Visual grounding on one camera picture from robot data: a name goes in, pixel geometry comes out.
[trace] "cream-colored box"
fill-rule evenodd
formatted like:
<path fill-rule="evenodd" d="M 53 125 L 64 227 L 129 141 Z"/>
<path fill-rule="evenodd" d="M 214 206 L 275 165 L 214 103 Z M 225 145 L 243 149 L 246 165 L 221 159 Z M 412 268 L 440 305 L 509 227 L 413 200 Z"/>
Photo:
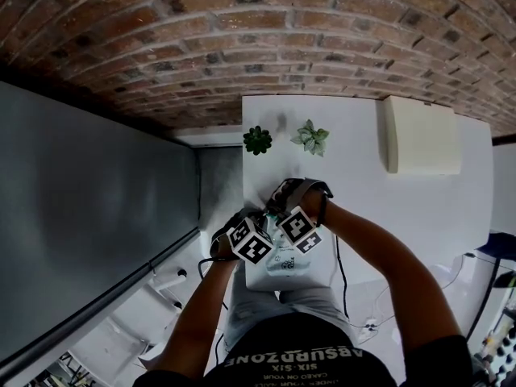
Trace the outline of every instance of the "cream-colored box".
<path fill-rule="evenodd" d="M 460 173 L 462 156 L 452 108 L 397 96 L 383 104 L 390 173 Z"/>

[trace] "white table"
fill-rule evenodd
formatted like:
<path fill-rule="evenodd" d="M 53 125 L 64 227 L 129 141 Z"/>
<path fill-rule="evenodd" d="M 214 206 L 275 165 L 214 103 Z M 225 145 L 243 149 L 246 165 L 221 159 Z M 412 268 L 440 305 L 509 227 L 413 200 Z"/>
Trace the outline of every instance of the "white table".
<path fill-rule="evenodd" d="M 312 119 L 316 129 L 330 131 L 323 158 L 290 142 L 307 119 Z M 244 97 L 243 131 L 256 125 L 271 132 L 273 145 L 259 156 L 243 149 L 244 201 L 263 207 L 285 178 L 311 177 L 330 186 L 335 203 L 395 234 L 424 264 L 450 262 L 487 241 L 493 152 L 486 123 L 458 116 L 461 173 L 432 177 L 387 173 L 381 102 L 321 96 Z M 326 228 L 323 238 L 312 251 L 310 274 L 293 278 L 292 288 L 331 286 L 334 279 L 341 280 L 333 239 Z M 380 277 L 345 243 L 340 248 L 349 284 Z M 259 267 L 250 268 L 248 286 L 288 289 L 284 281 L 265 279 L 263 273 Z"/>

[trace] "person's left arm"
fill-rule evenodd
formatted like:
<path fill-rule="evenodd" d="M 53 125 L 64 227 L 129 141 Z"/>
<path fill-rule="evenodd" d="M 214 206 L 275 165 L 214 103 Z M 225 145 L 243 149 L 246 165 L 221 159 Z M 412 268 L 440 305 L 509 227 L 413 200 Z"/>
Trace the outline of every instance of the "person's left arm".
<path fill-rule="evenodd" d="M 152 370 L 174 371 L 191 380 L 204 376 L 224 294 L 238 261 L 214 262 L 177 320 Z"/>

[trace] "potted plant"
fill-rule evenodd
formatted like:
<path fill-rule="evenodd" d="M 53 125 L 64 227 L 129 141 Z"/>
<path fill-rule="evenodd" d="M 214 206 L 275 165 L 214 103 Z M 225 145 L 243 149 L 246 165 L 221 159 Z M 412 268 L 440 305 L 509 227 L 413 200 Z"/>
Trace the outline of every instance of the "potted plant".
<path fill-rule="evenodd" d="M 243 134 L 243 143 L 248 152 L 255 155 L 266 153 L 267 149 L 271 147 L 273 138 L 268 131 L 262 131 L 261 127 L 252 127 L 248 133 Z"/>
<path fill-rule="evenodd" d="M 324 129 L 314 129 L 311 120 L 307 120 L 305 126 L 298 129 L 298 136 L 293 137 L 290 141 L 296 145 L 304 145 L 305 151 L 312 155 L 324 156 L 326 150 L 326 138 L 330 132 Z"/>

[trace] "shirt sleeve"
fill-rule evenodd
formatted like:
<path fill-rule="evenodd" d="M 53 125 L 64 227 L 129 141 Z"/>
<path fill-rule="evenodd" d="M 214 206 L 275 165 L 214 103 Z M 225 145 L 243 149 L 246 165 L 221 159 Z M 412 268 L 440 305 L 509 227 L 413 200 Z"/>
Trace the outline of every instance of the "shirt sleeve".
<path fill-rule="evenodd" d="M 138 377 L 133 387 L 194 387 L 197 383 L 179 372 L 152 370 Z"/>
<path fill-rule="evenodd" d="M 472 386 L 472 361 L 462 335 L 437 339 L 411 352 L 405 358 L 405 368 L 402 387 Z"/>

